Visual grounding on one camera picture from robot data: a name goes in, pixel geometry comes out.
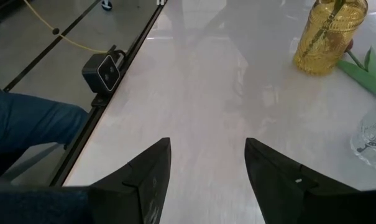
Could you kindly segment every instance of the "gray floor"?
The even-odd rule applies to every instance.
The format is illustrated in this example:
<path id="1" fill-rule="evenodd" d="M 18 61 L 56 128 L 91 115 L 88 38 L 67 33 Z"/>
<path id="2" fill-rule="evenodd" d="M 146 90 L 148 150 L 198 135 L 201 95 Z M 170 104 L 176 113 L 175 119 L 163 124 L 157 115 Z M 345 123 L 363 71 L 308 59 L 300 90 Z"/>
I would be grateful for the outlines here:
<path id="1" fill-rule="evenodd" d="M 32 5 L 42 17 L 62 32 L 92 2 L 93 0 L 35 0 Z M 112 3 L 114 8 L 111 12 L 105 12 L 97 4 L 67 37 L 93 49 L 107 50 L 112 44 L 116 44 L 119 49 L 127 50 L 149 21 L 157 7 L 156 2 L 113 0 Z M 4 88 L 55 38 L 25 6 L 5 18 L 0 24 L 0 87 Z M 94 94 L 81 76 L 81 69 L 92 54 L 62 40 L 11 92 L 72 103 L 89 111 Z M 29 149 L 17 164 L 31 159 L 50 146 L 52 145 Z M 54 148 L 48 156 L 12 183 L 45 184 L 63 155 L 61 146 Z"/>

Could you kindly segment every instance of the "white marble table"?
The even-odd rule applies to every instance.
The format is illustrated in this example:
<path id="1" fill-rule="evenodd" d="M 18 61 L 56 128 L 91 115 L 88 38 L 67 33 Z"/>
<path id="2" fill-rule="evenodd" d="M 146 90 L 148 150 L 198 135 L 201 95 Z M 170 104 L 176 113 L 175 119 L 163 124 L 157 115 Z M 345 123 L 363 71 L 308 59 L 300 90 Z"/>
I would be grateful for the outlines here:
<path id="1" fill-rule="evenodd" d="M 308 77 L 291 60 L 313 1 L 169 0 L 65 185 L 110 174 L 172 141 L 161 223 L 263 223 L 244 163 L 246 137 L 357 189 L 376 170 L 349 138 L 374 103 L 344 73 Z M 353 52 L 376 49 L 376 1 Z"/>

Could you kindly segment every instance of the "pant leg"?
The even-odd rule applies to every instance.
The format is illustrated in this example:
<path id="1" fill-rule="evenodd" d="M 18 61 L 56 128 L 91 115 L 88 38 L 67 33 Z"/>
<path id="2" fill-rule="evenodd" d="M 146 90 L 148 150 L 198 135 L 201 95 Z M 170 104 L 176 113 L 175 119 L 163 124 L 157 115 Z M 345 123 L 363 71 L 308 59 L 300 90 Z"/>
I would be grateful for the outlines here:
<path id="1" fill-rule="evenodd" d="M 69 144 L 87 117 L 75 105 L 0 93 L 0 154 L 49 142 Z"/>

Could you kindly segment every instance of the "yellow vase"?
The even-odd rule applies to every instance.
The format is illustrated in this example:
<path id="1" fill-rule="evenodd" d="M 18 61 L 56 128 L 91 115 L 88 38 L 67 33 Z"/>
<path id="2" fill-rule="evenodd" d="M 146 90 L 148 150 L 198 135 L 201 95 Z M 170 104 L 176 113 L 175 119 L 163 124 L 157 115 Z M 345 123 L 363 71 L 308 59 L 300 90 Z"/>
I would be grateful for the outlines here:
<path id="1" fill-rule="evenodd" d="M 367 13 L 366 0 L 316 0 L 294 55 L 294 64 L 311 75 L 336 66 Z"/>

